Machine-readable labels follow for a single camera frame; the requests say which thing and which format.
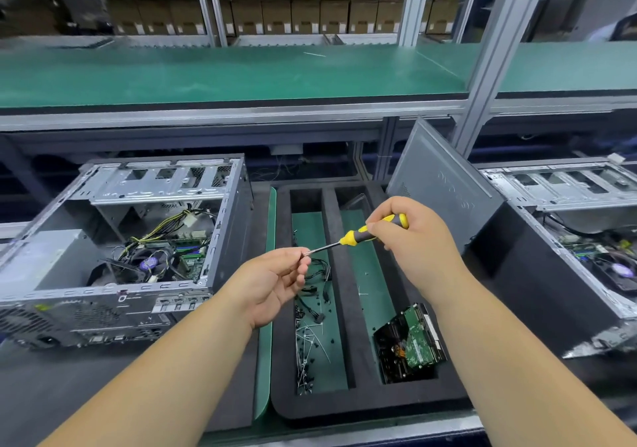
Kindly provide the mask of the person's left hand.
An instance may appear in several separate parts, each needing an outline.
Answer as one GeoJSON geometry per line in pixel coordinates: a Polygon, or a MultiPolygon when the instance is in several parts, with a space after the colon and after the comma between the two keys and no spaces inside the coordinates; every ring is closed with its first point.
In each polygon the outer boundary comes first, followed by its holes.
{"type": "Polygon", "coordinates": [[[273,266],[269,251],[239,267],[220,295],[252,329],[263,327],[303,289],[309,266],[273,266]]]}

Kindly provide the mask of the person's right hand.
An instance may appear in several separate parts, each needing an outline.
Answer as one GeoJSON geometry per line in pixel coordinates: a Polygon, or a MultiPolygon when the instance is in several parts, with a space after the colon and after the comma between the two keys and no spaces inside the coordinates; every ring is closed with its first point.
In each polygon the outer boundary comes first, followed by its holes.
{"type": "Polygon", "coordinates": [[[394,225],[391,253],[407,279],[434,307],[449,303],[471,281],[445,222],[432,209],[405,196],[393,196],[381,203],[366,224],[382,221],[391,214],[405,214],[409,229],[394,225]]]}

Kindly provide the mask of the yellow black screwdriver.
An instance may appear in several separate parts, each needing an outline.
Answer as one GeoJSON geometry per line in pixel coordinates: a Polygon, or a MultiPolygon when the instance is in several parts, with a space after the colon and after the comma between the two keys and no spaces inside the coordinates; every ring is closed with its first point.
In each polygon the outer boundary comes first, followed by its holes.
{"type": "MultiPolygon", "coordinates": [[[[406,217],[405,214],[401,213],[401,214],[391,214],[385,218],[382,219],[382,221],[386,221],[388,223],[393,223],[394,225],[397,225],[399,227],[401,227],[402,229],[409,229],[409,222],[408,222],[408,218],[406,217]]],[[[373,241],[376,239],[376,236],[371,234],[368,230],[367,226],[363,226],[358,230],[351,230],[349,232],[347,232],[345,234],[345,236],[343,236],[342,238],[340,238],[340,240],[338,242],[335,242],[333,244],[330,245],[326,245],[323,246],[321,248],[315,249],[315,250],[310,250],[306,253],[304,253],[301,257],[309,257],[312,254],[315,254],[317,252],[321,252],[324,250],[330,250],[331,248],[335,248],[338,246],[348,246],[348,247],[355,247],[358,244],[362,243],[362,242],[367,242],[367,241],[373,241]]]]}

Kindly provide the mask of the person's left forearm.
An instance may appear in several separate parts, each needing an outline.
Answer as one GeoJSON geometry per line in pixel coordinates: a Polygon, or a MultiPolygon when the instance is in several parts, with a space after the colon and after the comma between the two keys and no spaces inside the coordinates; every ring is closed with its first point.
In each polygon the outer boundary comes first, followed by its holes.
{"type": "Polygon", "coordinates": [[[249,313],[216,294],[38,447],[197,447],[252,335],[249,313]]]}

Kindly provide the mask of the person's right forearm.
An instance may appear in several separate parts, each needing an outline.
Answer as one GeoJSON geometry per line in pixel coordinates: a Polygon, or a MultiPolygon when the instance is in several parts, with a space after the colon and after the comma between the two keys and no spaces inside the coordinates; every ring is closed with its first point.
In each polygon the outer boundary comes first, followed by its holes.
{"type": "Polygon", "coordinates": [[[493,447],[637,447],[628,428],[464,267],[426,292],[493,447]]]}

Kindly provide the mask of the black foam tray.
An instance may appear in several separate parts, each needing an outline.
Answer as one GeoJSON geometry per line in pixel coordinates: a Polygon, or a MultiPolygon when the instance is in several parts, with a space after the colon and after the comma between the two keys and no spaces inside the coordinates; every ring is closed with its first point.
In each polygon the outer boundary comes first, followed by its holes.
{"type": "MultiPolygon", "coordinates": [[[[281,186],[276,196],[276,246],[295,237],[307,248],[340,238],[345,226],[358,228],[387,198],[375,183],[317,183],[281,186]]],[[[367,242],[362,257],[338,247],[319,253],[330,264],[330,303],[309,297],[325,320],[295,319],[288,304],[273,323],[270,399],[291,427],[361,421],[471,407],[454,366],[438,366],[437,378],[385,385],[373,333],[415,302],[418,292],[382,246],[367,242]]]]}

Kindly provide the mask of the grey computer side panel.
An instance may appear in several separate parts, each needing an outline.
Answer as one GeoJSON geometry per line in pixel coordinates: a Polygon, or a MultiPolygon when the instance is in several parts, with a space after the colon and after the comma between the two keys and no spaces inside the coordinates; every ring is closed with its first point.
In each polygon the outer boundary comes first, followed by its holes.
{"type": "Polygon", "coordinates": [[[490,182],[419,117],[386,188],[434,210],[463,255],[505,202],[490,182]]]}

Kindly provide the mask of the green mat strip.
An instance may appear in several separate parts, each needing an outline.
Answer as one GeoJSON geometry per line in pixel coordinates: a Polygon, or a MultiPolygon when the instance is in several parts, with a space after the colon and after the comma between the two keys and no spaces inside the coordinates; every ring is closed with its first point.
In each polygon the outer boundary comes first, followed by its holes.
{"type": "MultiPolygon", "coordinates": [[[[268,191],[267,221],[264,251],[275,249],[276,245],[276,196],[274,187],[268,191]]],[[[253,422],[256,423],[267,411],[270,398],[270,375],[272,364],[273,324],[269,323],[259,330],[259,347],[253,401],[253,422]]]]}

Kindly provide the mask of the hard drive with green board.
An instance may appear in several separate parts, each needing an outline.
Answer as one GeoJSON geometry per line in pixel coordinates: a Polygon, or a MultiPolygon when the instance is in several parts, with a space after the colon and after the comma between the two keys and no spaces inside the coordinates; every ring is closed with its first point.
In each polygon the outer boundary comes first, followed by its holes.
{"type": "Polygon", "coordinates": [[[423,303],[414,303],[378,328],[373,336],[385,385],[437,378],[447,361],[442,340],[423,303]]]}

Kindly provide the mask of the black cooler fan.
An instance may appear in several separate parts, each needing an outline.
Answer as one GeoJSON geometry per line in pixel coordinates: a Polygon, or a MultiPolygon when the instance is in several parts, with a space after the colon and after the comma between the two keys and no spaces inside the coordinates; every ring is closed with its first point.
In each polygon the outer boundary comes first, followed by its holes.
{"type": "Polygon", "coordinates": [[[168,250],[145,248],[136,250],[129,263],[139,272],[139,282],[158,282],[167,273],[171,258],[168,250]]]}
{"type": "Polygon", "coordinates": [[[606,287],[628,296],[637,296],[637,262],[607,253],[596,256],[593,264],[598,278],[606,287]]]}

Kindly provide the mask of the green shelf mat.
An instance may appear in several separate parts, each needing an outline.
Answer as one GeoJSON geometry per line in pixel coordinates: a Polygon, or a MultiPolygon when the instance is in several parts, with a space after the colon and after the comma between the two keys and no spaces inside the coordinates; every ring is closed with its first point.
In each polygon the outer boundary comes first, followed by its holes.
{"type": "MultiPolygon", "coordinates": [[[[0,51],[0,110],[465,100],[478,44],[0,51]]],[[[637,42],[523,43],[502,98],[637,93],[637,42]]]]}

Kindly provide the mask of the open grey computer case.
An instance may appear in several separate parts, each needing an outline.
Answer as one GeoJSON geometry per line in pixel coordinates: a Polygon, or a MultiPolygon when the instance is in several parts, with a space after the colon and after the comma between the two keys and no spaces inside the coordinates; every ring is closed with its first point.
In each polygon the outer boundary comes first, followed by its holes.
{"type": "Polygon", "coordinates": [[[474,243],[489,287],[563,358],[637,351],[637,296],[606,287],[593,264],[637,262],[637,175],[621,161],[480,166],[506,199],[474,243]]]}
{"type": "Polygon", "coordinates": [[[81,229],[103,258],[78,288],[0,293],[0,338],[31,349],[153,341],[209,300],[245,257],[253,192],[244,154],[87,163],[0,251],[41,231],[81,229]],[[139,282],[136,250],[172,258],[139,282]]]}

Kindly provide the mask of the grey power supply unit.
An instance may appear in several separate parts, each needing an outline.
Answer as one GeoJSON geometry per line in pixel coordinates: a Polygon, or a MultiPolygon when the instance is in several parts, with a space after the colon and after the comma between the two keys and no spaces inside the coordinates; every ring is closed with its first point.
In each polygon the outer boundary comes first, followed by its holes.
{"type": "Polygon", "coordinates": [[[81,229],[38,232],[0,265],[0,293],[85,286],[102,258],[81,229]]]}

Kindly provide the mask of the slim aluminium frame post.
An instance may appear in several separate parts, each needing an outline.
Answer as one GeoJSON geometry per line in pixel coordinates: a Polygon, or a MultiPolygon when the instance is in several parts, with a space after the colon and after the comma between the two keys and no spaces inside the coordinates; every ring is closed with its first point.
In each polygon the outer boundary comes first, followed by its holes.
{"type": "Polygon", "coordinates": [[[420,34],[422,16],[427,0],[404,0],[401,22],[397,33],[399,47],[415,47],[420,34]]]}

